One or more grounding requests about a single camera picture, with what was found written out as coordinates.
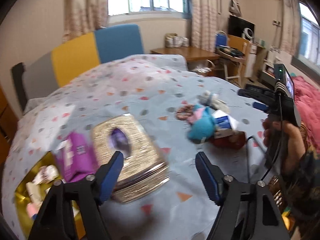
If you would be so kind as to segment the person right hand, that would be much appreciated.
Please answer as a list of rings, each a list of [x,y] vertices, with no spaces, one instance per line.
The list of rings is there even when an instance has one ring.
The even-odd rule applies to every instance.
[[[300,159],[306,152],[304,141],[300,130],[288,121],[272,121],[266,118],[263,121],[265,146],[269,146],[271,135],[274,130],[280,131],[282,138],[280,140],[280,150],[284,150],[281,155],[281,172],[291,174],[299,165]]]

